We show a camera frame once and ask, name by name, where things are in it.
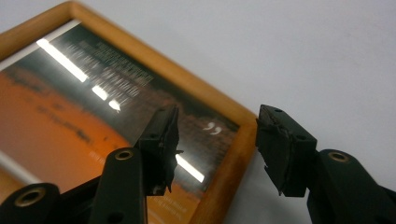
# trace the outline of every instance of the white surface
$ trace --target white surface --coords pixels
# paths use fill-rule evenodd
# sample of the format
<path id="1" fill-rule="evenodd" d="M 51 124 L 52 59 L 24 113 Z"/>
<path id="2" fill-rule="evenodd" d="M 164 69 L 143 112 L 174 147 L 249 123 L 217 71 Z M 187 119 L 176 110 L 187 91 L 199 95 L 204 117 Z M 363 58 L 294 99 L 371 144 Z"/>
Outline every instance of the white surface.
<path id="1" fill-rule="evenodd" d="M 0 0 L 0 31 L 59 4 Z M 284 109 L 318 149 L 355 156 L 396 190 L 396 2 L 82 1 L 254 113 Z M 226 223 L 309 223 L 256 154 Z"/>

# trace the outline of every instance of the black plastic part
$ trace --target black plastic part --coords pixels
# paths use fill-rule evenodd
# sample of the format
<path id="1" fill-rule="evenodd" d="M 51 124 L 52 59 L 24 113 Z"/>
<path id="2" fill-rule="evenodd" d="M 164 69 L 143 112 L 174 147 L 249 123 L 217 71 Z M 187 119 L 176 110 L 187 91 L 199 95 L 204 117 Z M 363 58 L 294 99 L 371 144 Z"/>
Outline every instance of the black plastic part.
<path id="1" fill-rule="evenodd" d="M 313 223 L 396 223 L 391 190 L 378 186 L 361 164 L 345 152 L 326 149 L 316 160 L 318 183 L 308 210 Z"/>
<path id="2" fill-rule="evenodd" d="M 59 190 L 53 184 L 32 184 L 15 191 L 2 203 L 0 223 L 43 224 L 59 201 Z"/>
<path id="3" fill-rule="evenodd" d="M 317 139 L 286 112 L 269 105 L 261 106 L 257 124 L 256 147 L 279 194 L 304 197 Z"/>
<path id="4" fill-rule="evenodd" d="M 390 197 L 390 199 L 393 201 L 394 204 L 396 204 L 396 192 L 391 190 L 391 189 L 387 189 L 384 187 L 381 187 Z"/>
<path id="5" fill-rule="evenodd" d="M 120 148 L 107 156 L 89 223 L 147 223 L 142 158 L 138 148 Z"/>
<path id="6" fill-rule="evenodd" d="M 98 176 L 61 194 L 61 199 L 52 210 L 48 223 L 88 223 L 100 177 Z"/>
<path id="7" fill-rule="evenodd" d="M 158 109 L 137 141 L 137 147 L 142 152 L 145 192 L 148 196 L 162 196 L 166 187 L 172 191 L 179 140 L 177 116 L 175 105 Z"/>

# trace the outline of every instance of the wooden frame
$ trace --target wooden frame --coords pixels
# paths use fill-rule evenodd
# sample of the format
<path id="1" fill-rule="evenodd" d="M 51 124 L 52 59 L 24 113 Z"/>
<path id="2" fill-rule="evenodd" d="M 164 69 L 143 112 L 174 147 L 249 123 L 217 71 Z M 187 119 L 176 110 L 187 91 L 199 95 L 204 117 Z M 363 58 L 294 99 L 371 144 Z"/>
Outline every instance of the wooden frame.
<path id="1" fill-rule="evenodd" d="M 253 154 L 256 116 L 187 70 L 76 2 L 60 4 L 2 33 L 0 35 L 0 61 L 74 19 L 81 21 L 92 32 L 240 127 L 232 146 L 191 219 L 191 223 L 220 223 L 227 213 Z"/>

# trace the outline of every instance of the framed picture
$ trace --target framed picture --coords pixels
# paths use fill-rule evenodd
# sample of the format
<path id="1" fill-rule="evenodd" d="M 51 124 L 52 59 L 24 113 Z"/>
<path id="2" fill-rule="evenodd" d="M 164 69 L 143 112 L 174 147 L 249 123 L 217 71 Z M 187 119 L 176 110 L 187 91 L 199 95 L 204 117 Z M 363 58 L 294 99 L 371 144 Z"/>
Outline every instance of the framed picture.
<path id="1" fill-rule="evenodd" d="M 76 2 L 0 34 L 1 200 L 51 182 L 68 191 L 133 146 L 154 111 L 179 108 L 172 193 L 149 223 L 220 223 L 255 149 L 256 116 Z"/>

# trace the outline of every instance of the quotation mark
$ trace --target quotation mark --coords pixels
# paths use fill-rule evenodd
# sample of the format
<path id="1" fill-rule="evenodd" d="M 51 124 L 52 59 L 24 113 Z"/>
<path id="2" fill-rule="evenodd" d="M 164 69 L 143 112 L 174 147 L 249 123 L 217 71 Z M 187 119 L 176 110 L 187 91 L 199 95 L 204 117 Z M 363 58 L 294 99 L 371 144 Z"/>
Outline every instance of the quotation mark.
<path id="1" fill-rule="evenodd" d="M 213 130 L 213 132 L 210 133 L 210 134 L 212 134 L 212 135 L 221 133 L 221 131 L 222 131 L 222 129 L 221 129 L 220 127 L 216 127 L 216 124 L 215 124 L 214 122 L 209 122 L 209 123 L 207 124 L 207 127 L 206 127 L 206 128 L 203 128 L 203 130 L 205 130 L 205 131 Z"/>

